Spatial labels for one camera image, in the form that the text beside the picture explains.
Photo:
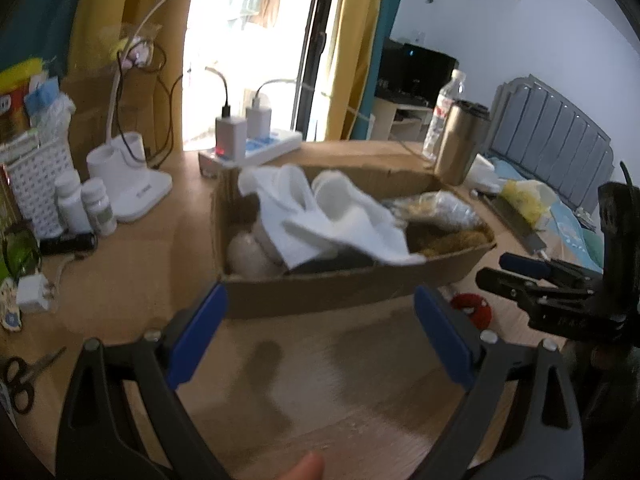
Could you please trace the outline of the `person's hand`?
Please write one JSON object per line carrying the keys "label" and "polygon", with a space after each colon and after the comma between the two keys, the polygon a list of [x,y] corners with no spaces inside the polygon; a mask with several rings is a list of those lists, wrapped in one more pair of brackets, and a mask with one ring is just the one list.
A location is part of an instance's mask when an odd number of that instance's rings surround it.
{"label": "person's hand", "polygon": [[323,457],[318,453],[309,452],[289,471],[281,474],[278,480],[322,480],[323,475]]}

